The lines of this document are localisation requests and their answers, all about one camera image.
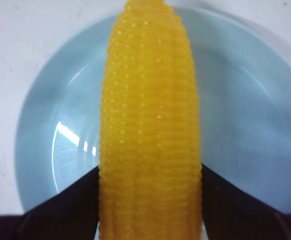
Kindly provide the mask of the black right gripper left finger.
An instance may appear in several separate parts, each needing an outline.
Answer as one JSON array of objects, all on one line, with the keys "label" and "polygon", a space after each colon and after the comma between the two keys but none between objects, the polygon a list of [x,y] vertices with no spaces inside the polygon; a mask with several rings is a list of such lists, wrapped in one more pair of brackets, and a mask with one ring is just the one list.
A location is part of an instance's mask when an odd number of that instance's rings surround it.
[{"label": "black right gripper left finger", "polygon": [[93,240],[99,221],[99,168],[21,215],[0,215],[0,240]]}]

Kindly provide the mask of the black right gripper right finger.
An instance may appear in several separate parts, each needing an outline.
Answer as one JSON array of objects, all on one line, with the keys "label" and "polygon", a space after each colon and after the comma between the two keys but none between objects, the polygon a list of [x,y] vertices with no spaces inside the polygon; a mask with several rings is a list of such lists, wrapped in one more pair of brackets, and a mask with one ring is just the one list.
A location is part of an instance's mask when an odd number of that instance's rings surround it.
[{"label": "black right gripper right finger", "polygon": [[202,215],[210,240],[291,240],[291,214],[282,213],[202,167]]}]

